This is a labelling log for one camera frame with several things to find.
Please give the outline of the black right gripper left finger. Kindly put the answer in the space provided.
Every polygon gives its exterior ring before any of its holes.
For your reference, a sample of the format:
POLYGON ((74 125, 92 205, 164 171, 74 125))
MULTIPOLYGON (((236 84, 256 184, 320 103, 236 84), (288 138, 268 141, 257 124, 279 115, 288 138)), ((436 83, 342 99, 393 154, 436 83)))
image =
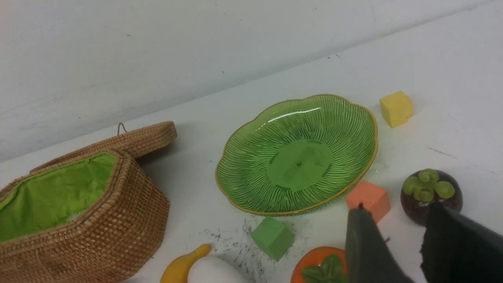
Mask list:
POLYGON ((347 215, 345 263, 349 283, 412 283, 397 265, 372 214, 360 203, 347 215))

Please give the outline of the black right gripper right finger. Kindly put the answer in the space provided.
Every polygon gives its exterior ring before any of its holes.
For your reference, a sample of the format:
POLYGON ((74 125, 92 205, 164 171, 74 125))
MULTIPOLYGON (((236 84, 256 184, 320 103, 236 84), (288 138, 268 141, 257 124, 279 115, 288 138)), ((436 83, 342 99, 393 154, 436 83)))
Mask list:
POLYGON ((420 253, 428 283, 503 281, 503 237, 439 202, 429 205, 420 253))

